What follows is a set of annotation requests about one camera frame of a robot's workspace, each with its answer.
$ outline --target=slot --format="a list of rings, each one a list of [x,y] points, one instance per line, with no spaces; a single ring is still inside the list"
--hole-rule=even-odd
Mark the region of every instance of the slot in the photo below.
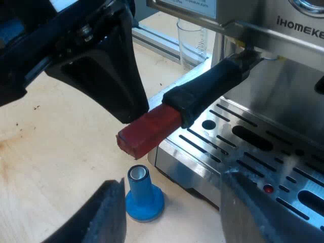
[[[290,190],[288,188],[286,188],[285,186],[283,185],[279,185],[279,189],[285,191],[285,192],[290,192]]]
[[[224,143],[227,143],[228,145],[230,145],[230,146],[236,148],[236,145],[233,144],[233,143],[231,143],[231,142],[228,141],[227,139],[225,139],[225,138],[223,138],[223,137],[221,137],[221,136],[219,136],[219,135],[217,135],[216,138],[218,138],[219,140],[222,140]]]
[[[294,178],[290,177],[290,176],[286,176],[286,179],[289,180],[290,182],[294,183],[294,184],[297,183],[297,181]]]
[[[209,110],[209,112],[211,114],[214,114],[215,116],[218,116],[220,119],[223,119],[226,122],[230,122],[230,119],[227,119],[226,117],[222,116],[221,114],[218,114],[217,112],[213,111],[213,110]]]
[[[293,145],[292,142],[290,142],[290,141],[288,141],[288,140],[286,140],[286,139],[284,139],[284,138],[278,136],[277,134],[275,134],[275,133],[273,133],[273,132],[271,132],[271,131],[266,131],[266,133],[267,133],[268,135],[270,135],[271,137],[273,137],[273,138],[279,140],[280,142],[283,142],[283,143],[285,143],[285,144],[287,144],[287,145],[290,145],[290,146]]]
[[[216,127],[216,123],[212,120],[204,120],[201,126],[206,130],[212,130]]]
[[[287,152],[287,151],[285,151],[285,150],[281,150],[281,153],[283,153],[283,154],[285,154],[285,155],[287,155],[287,156],[290,156],[290,155],[291,155],[291,153],[289,153],[289,152]]]
[[[298,200],[318,214],[324,216],[324,200],[310,191],[300,191]]]
[[[203,140],[205,143],[211,145],[214,149],[220,149],[221,152],[224,155],[228,155],[228,152],[225,151],[224,149],[218,147],[216,144],[212,143],[211,141],[209,141],[208,139],[204,138],[203,136],[199,135],[198,133],[196,133],[195,131],[191,130],[190,128],[187,129],[188,132],[192,133],[193,135],[195,135],[196,137],[200,138],[201,140]]]
[[[324,176],[324,171],[322,171],[321,169],[311,165],[310,163],[306,163],[306,165],[308,167],[310,167],[311,169],[315,170],[317,173],[321,174],[322,176]]]
[[[311,180],[312,182],[316,183],[319,186],[324,187],[324,183],[322,183],[321,181],[317,180],[316,178],[312,177],[311,175],[308,175],[306,172],[303,172],[302,170],[294,167],[294,171],[296,171],[298,174],[306,177],[307,179]]]
[[[251,166],[245,164],[243,161],[237,159],[236,162],[238,162],[241,166],[243,166],[244,168],[248,169],[249,171],[251,171],[252,173],[256,174],[257,176],[260,176],[261,178],[264,177],[264,175],[257,171],[256,169],[252,168]]]
[[[249,154],[248,152],[244,152],[244,155],[246,155],[247,157],[253,159],[254,161],[256,161],[257,163],[263,165],[265,168],[273,171],[273,172],[276,172],[277,170],[272,167],[271,165],[267,164],[266,162],[263,162],[262,160],[260,160],[259,158],[256,158],[254,157],[253,155]]]
[[[317,155],[315,155],[315,154],[313,154],[313,155],[312,155],[312,158],[313,158],[313,159],[315,159],[315,160],[317,160],[318,162],[324,163],[324,159],[323,159],[323,158],[320,158],[320,157],[318,157],[318,156],[317,156]]]
[[[309,217],[305,214],[303,214],[302,212],[300,212],[297,208],[293,207],[292,205],[290,205],[288,202],[282,200],[280,197],[276,198],[276,201],[278,203],[280,203],[281,205],[285,206],[286,208],[290,209],[291,211],[293,211],[295,214],[299,215],[300,217],[302,217],[305,220],[309,220]]]
[[[250,120],[244,118],[243,116],[241,116],[241,115],[235,113],[234,111],[231,111],[230,109],[227,109],[226,107],[224,107],[224,106],[222,106],[222,105],[220,105],[220,104],[217,104],[217,106],[218,106],[219,108],[221,108],[221,109],[227,111],[228,113],[230,113],[230,114],[236,116],[237,118],[240,118],[241,120],[245,121],[246,123],[248,123],[248,124],[250,124],[250,125],[252,125],[252,126],[254,126],[254,127],[257,127],[257,126],[258,126],[258,125],[256,125],[254,122],[252,122],[252,121],[250,121]]]
[[[273,145],[271,142],[251,132],[245,127],[235,126],[233,127],[232,132],[238,137],[242,138],[243,140],[247,141],[248,143],[256,146],[257,148],[263,151],[271,151],[273,149]]]
[[[186,141],[187,143],[189,143],[191,146],[195,147],[196,149],[198,149],[200,152],[206,154],[208,157],[210,157],[211,159],[213,159],[214,161],[216,161],[217,163],[220,163],[220,159],[216,158],[215,156],[213,156],[212,154],[208,153],[206,150],[204,150],[203,148],[200,148],[197,144],[191,142],[189,139],[187,139],[186,137],[179,135],[179,137]]]
[[[278,157],[276,157],[276,158],[274,158],[274,160],[275,161],[277,161],[278,163],[280,163],[280,164],[283,164],[284,163],[284,161],[283,160],[281,160],[280,158],[278,158]]]

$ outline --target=red light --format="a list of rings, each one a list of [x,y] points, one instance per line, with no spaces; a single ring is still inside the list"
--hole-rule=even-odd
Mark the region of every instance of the red light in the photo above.
[[[267,185],[264,185],[263,187],[263,190],[266,192],[266,193],[273,193],[273,186],[267,184]]]

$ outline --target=clear measuring cup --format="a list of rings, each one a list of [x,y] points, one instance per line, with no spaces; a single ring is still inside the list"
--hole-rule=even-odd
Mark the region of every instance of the clear measuring cup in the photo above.
[[[203,63],[207,56],[207,29],[179,19],[178,37],[181,65],[185,71]]]

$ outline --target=blue tamper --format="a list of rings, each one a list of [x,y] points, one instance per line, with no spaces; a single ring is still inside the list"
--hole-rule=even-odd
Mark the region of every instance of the blue tamper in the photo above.
[[[128,171],[131,190],[126,196],[126,211],[138,222],[156,219],[164,209],[164,196],[151,182],[148,168],[136,165]]]

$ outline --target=stainless steel drip tray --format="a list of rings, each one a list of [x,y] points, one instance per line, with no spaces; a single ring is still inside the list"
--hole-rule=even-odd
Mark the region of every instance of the stainless steel drip tray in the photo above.
[[[190,129],[178,129],[149,161],[184,188],[220,205],[220,174],[237,168],[269,199],[324,231],[324,152],[219,99]]]

